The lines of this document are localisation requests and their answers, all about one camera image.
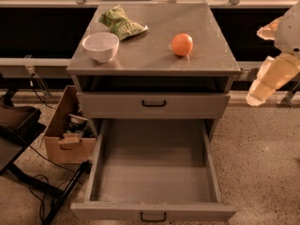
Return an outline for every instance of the orange fruit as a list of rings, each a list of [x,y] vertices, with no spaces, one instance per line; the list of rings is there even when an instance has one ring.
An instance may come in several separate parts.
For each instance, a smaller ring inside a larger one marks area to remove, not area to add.
[[[188,34],[178,34],[172,39],[171,46],[176,55],[186,56],[193,49],[193,39]]]

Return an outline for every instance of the open drawer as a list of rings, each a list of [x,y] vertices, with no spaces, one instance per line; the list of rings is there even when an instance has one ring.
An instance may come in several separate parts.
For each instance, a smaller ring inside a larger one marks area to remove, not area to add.
[[[203,120],[105,119],[86,198],[85,219],[226,221]]]
[[[88,118],[218,119],[230,96],[204,93],[77,93]]]

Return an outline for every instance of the bowl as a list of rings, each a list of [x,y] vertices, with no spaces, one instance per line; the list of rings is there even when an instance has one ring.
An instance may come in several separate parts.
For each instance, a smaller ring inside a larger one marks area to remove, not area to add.
[[[91,34],[82,41],[85,51],[99,63],[114,58],[119,48],[119,37],[109,32]]]

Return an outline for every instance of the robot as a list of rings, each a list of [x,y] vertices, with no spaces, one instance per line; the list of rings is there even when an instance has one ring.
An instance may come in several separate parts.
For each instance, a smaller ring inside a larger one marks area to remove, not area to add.
[[[274,40],[281,54],[276,58],[267,56],[263,61],[246,96],[251,106],[264,104],[300,72],[300,1],[282,17],[262,27],[257,36]]]

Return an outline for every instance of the drawer handle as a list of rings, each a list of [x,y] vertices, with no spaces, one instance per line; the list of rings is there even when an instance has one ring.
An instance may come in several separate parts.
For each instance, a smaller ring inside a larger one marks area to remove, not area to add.
[[[163,213],[163,219],[159,219],[159,220],[148,220],[148,219],[144,219],[143,218],[143,212],[141,212],[141,221],[142,222],[164,222],[167,220],[167,213]]]
[[[165,107],[167,105],[167,101],[163,100],[163,102],[161,104],[148,104],[145,100],[142,100],[142,105],[144,107],[148,107],[148,108],[154,108],[154,107]]]

